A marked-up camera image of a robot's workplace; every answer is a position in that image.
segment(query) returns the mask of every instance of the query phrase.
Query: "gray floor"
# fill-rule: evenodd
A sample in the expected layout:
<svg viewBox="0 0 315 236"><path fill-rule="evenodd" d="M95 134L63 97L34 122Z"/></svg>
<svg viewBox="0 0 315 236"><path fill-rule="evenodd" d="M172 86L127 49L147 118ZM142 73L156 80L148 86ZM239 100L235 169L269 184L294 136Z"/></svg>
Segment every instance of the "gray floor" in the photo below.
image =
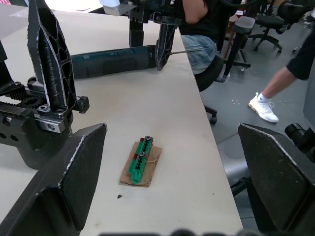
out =
<svg viewBox="0 0 315 236"><path fill-rule="evenodd" d="M255 26L253 34L262 33L263 30L264 28ZM278 50L267 41L260 45L258 52L254 52L253 48L258 40L255 42L249 40L244 51L248 61L252 64L251 68L243 73L240 67L233 67L227 83L214 83L201 93L204 104L218 110L218 122L212 127L212 130L230 184L238 180L240 172L243 173L242 175L246 175L247 171L240 139L237 135L238 123L266 127L279 133L284 133L284 129L292 123L299 123L304 128L308 127L303 116L306 82L295 82L273 99L274 112L280 119L277 124L262 120L248 107L248 102L256 92L264 89L275 72L288 63L293 57L291 54L293 48L303 43L309 31L310 29L304 28L301 24L294 24L290 30L281 35L271 30L270 35L279 39L283 47L279 56L277 56ZM244 228L257 229L247 192L244 191L236 196L235 202Z"/></svg>

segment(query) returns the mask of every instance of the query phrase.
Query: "leg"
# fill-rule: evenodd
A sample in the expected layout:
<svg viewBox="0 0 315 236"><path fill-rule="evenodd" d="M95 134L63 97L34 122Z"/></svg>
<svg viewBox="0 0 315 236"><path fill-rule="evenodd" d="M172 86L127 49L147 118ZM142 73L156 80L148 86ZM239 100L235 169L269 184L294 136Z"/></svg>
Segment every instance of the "leg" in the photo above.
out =
<svg viewBox="0 0 315 236"><path fill-rule="evenodd" d="M199 50L187 53L193 74L196 75L205 71L216 55L217 45L215 42L202 35L182 35L182 41L187 51Z"/></svg>
<svg viewBox="0 0 315 236"><path fill-rule="evenodd" d="M249 106L266 121L277 122L279 119L272 112L270 99L276 94L290 86L297 78L306 80L310 76L310 71L315 58L315 28L303 43L299 53L289 64L279 70L269 82L263 92L250 101Z"/></svg>

